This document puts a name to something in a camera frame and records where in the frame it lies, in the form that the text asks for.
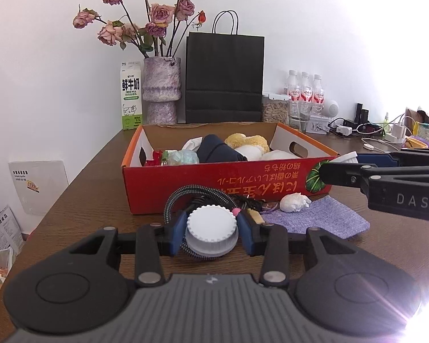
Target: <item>coiled cable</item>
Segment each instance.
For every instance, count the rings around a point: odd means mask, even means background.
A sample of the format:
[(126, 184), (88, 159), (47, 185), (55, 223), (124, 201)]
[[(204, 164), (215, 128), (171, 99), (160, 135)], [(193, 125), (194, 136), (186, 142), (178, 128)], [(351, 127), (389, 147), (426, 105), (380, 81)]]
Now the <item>coiled cable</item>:
[[(235, 203), (234, 199), (230, 197), (228, 194), (224, 193), (221, 190), (218, 190), (216, 188), (209, 188), (205, 186), (200, 186), (198, 184), (190, 184), (187, 186), (183, 186), (181, 188), (178, 188), (174, 193), (170, 195), (170, 197), (167, 200), (167, 203), (165, 204), (164, 208), (164, 223), (169, 223), (172, 219), (172, 209), (173, 205), (177, 200), (179, 200), (181, 197), (186, 195), (203, 195), (206, 196), (212, 200), (215, 200), (220, 206), (223, 206), (229, 210), (232, 210), (233, 208), (238, 208), (237, 204)], [(197, 254), (193, 250), (191, 250), (186, 243), (186, 238), (183, 239), (181, 248), (186, 254), (189, 254), (190, 256), (201, 259), (201, 260), (214, 260), (216, 258), (209, 258), (207, 256), (203, 256), (200, 254)]]

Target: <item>wooden table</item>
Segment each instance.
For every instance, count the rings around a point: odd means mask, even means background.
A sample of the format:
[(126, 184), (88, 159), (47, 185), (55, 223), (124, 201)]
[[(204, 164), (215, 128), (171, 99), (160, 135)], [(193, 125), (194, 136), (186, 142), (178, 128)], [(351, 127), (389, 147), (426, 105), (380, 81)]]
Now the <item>wooden table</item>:
[[(8, 279), (99, 228), (115, 226), (119, 232), (133, 232), (142, 224), (162, 221), (160, 215), (134, 216), (129, 212), (120, 165), (133, 133), (133, 130), (118, 133), (80, 172), (33, 232)], [(366, 152), (359, 138), (342, 139), (332, 134), (311, 136), (340, 154)], [(424, 299), (428, 300), (429, 222), (371, 211), (359, 189), (334, 186), (330, 195), (370, 222), (370, 230), (356, 236), (353, 239), (355, 244), (415, 277), (422, 287)], [(250, 258), (237, 246), (213, 262), (196, 261), (182, 253), (176, 258), (162, 257), (161, 260), (166, 275), (187, 272), (253, 273), (257, 276), (262, 257)], [(291, 264), (293, 277), (303, 273), (301, 256), (292, 256)], [(120, 272), (133, 278), (132, 255), (123, 257)], [(0, 342), (13, 331), (3, 305), (2, 288)]]

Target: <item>screw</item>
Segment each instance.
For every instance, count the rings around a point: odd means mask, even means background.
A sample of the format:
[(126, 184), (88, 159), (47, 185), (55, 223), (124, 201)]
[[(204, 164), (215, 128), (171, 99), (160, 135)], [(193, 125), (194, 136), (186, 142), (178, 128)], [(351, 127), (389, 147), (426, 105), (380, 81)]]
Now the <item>screw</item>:
[(264, 280), (271, 283), (280, 283), (286, 280), (286, 275), (280, 271), (268, 271), (264, 273)]
[(156, 272), (143, 272), (138, 276), (138, 281), (143, 284), (155, 284), (161, 279), (160, 275)]

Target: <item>watermelon illustration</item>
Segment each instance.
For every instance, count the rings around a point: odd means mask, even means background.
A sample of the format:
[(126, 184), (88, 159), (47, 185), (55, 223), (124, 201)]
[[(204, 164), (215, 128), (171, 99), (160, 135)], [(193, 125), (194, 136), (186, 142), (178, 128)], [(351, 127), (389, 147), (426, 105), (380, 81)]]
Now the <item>watermelon illustration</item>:
[(305, 188), (311, 193), (316, 193), (322, 190), (326, 185), (319, 177), (319, 168), (322, 164), (328, 163), (329, 160), (318, 162), (313, 169), (308, 173), (307, 180), (305, 181)]

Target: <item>orange box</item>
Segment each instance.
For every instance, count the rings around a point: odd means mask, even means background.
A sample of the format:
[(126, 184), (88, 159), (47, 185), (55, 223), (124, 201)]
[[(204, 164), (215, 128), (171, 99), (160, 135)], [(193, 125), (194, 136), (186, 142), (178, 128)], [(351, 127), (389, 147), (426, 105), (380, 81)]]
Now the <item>orange box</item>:
[[(154, 150), (180, 150), (192, 138), (216, 134), (225, 140), (234, 133), (262, 135), (271, 149), (291, 151), (301, 158), (143, 166), (146, 160), (152, 159)], [(331, 187), (319, 180), (317, 170), (322, 163), (337, 156), (329, 147), (280, 123), (144, 125), (138, 127), (130, 141), (122, 161), (122, 174), (132, 214), (156, 214), (163, 212), (168, 197), (175, 190), (188, 184), (266, 201), (279, 201), (294, 192), (308, 196), (328, 193)]]

